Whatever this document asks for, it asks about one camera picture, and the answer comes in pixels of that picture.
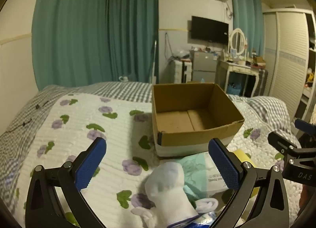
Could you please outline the yellow sponge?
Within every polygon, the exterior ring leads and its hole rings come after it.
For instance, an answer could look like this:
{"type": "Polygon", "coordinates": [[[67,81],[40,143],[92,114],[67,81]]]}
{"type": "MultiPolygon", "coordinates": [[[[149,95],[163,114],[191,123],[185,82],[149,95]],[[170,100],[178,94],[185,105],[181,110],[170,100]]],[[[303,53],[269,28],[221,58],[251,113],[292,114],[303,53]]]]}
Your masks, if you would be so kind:
{"type": "MultiPolygon", "coordinates": [[[[237,149],[233,152],[237,158],[243,163],[243,162],[249,162],[253,167],[256,167],[256,165],[253,163],[253,161],[250,158],[250,155],[247,155],[245,152],[243,152],[241,149],[237,149]]],[[[250,198],[253,198],[258,194],[259,187],[254,187],[252,190],[252,194],[250,198]]]]}

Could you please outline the small white sock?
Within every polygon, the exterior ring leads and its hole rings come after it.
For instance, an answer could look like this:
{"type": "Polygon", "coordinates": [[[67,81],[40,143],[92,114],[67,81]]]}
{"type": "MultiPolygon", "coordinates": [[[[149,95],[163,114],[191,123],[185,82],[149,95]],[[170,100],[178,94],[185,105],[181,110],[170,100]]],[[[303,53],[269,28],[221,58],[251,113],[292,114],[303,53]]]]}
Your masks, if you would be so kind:
{"type": "Polygon", "coordinates": [[[195,203],[196,203],[195,210],[199,214],[214,212],[218,207],[218,200],[215,198],[199,199],[195,203]]]}

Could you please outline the blue labelled white pack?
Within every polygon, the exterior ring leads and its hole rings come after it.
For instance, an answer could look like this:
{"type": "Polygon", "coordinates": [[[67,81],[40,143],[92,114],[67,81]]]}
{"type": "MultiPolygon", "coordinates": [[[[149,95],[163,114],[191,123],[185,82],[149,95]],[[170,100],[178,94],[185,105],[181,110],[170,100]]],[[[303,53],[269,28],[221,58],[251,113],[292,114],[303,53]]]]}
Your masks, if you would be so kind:
{"type": "Polygon", "coordinates": [[[217,216],[214,212],[209,212],[200,215],[196,219],[185,220],[181,223],[172,224],[168,227],[172,228],[208,228],[214,221],[217,219],[217,216]]]}

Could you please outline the grey checked bedsheet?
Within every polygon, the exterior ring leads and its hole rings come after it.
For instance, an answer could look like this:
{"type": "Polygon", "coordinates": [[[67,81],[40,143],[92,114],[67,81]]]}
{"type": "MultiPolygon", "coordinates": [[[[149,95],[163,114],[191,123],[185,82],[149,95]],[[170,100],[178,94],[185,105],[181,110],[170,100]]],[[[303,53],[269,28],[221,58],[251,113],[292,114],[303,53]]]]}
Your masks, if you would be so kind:
{"type": "Polygon", "coordinates": [[[153,142],[151,87],[132,82],[68,89],[48,86],[31,99],[1,135],[1,198],[23,221],[33,170],[73,160],[96,135],[108,153],[87,196],[101,219],[123,212],[116,194],[136,193],[159,163],[153,142]]]}

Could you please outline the blue plastic basket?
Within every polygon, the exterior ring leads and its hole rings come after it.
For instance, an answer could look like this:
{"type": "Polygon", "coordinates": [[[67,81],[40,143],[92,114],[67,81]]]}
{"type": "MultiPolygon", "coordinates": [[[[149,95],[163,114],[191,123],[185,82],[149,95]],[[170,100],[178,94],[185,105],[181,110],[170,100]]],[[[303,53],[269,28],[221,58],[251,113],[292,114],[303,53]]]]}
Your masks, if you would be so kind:
{"type": "Polygon", "coordinates": [[[234,84],[234,83],[228,84],[227,94],[240,96],[241,93],[242,93],[242,85],[241,84],[234,84]]]}

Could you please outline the teal white tissue pack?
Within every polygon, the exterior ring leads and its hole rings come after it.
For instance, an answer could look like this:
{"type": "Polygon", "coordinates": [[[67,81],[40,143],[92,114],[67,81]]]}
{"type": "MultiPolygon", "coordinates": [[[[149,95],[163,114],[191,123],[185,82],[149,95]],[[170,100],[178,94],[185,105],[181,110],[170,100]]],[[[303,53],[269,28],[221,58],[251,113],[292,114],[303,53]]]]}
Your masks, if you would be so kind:
{"type": "Polygon", "coordinates": [[[228,190],[208,152],[176,159],[184,171],[184,192],[191,200],[211,198],[228,190]]]}

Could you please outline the white floral quilt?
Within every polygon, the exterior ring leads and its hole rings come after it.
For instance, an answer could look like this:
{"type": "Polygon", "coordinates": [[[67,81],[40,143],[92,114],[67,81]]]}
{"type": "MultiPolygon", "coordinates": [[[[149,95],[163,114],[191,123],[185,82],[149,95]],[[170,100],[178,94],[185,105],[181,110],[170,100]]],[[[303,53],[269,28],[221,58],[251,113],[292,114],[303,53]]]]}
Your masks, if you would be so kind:
{"type": "Polygon", "coordinates": [[[91,94],[58,100],[18,180],[26,227],[288,227],[284,157],[294,147],[287,107],[278,122],[213,83],[157,84],[150,103],[91,94]]]}

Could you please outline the white louvered wardrobe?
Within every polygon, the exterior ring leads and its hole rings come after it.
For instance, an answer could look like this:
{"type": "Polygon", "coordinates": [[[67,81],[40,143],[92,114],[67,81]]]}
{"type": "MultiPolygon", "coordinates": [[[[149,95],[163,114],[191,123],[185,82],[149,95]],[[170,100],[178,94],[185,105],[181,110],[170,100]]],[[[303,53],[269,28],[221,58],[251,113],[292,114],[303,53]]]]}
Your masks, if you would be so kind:
{"type": "Polygon", "coordinates": [[[268,71],[264,94],[285,102],[290,119],[307,120],[315,82],[315,14],[306,9],[270,9],[263,13],[268,71]]]}

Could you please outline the brown cardboard box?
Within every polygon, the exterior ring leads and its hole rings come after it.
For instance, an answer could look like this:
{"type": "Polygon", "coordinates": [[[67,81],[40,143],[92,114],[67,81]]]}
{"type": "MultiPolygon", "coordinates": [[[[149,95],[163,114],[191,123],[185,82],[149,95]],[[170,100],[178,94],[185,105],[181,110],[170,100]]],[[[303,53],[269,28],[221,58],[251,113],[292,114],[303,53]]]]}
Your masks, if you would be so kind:
{"type": "Polygon", "coordinates": [[[213,138],[227,146],[244,123],[215,83],[156,84],[151,104],[155,149],[163,158],[206,152],[213,138]]]}

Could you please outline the grey mini fridge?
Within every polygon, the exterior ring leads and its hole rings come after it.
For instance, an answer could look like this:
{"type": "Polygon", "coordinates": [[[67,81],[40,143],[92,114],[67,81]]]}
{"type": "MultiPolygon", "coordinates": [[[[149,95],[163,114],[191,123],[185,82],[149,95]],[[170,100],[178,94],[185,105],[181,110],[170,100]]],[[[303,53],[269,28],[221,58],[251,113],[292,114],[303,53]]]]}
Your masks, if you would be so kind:
{"type": "Polygon", "coordinates": [[[217,54],[191,50],[190,57],[192,60],[192,81],[214,83],[217,69],[217,54]]]}

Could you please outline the oval vanity mirror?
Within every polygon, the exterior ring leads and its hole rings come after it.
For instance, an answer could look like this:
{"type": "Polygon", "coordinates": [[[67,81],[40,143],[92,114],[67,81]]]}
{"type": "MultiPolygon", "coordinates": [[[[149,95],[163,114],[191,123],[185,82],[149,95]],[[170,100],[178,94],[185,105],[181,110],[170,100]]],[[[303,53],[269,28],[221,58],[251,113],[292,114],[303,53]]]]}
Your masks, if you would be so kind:
{"type": "Polygon", "coordinates": [[[229,36],[229,53],[233,57],[239,57],[246,53],[247,38],[240,28],[236,28],[229,36]]]}

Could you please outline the white drawer cabinet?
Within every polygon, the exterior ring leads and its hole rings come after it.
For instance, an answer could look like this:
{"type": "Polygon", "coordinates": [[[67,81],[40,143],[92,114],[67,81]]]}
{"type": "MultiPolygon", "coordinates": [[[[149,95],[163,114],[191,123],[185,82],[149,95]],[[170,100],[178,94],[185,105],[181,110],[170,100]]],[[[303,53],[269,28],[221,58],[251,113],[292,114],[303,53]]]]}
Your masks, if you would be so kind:
{"type": "Polygon", "coordinates": [[[172,83],[189,83],[192,81],[192,63],[190,61],[173,60],[171,62],[172,83]]]}

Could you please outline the small teal curtain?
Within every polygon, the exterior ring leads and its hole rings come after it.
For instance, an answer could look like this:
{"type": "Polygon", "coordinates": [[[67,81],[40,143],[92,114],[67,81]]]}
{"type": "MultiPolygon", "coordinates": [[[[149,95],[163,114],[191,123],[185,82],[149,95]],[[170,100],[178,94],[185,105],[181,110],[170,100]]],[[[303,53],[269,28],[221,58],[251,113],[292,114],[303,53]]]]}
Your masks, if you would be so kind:
{"type": "Polygon", "coordinates": [[[248,51],[262,56],[264,50],[264,25],[261,0],[232,0],[233,27],[239,28],[248,41],[248,51]]]}

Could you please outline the large teal curtain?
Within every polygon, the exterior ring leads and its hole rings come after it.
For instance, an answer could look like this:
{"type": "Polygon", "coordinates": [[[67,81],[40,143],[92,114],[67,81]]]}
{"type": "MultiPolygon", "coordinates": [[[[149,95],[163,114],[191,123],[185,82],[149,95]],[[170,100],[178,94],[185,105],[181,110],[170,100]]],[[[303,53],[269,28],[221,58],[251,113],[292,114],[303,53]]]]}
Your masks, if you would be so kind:
{"type": "Polygon", "coordinates": [[[36,0],[32,57],[39,89],[148,82],[158,0],[36,0]]]}

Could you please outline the black wall television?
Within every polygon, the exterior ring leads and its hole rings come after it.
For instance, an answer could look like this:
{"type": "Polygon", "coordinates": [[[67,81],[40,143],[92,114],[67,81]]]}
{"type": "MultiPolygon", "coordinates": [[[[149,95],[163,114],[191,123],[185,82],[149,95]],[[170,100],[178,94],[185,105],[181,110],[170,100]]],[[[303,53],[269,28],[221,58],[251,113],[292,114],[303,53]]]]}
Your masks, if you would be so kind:
{"type": "Polygon", "coordinates": [[[228,44],[229,25],[224,22],[192,16],[191,38],[213,43],[228,44]]]}

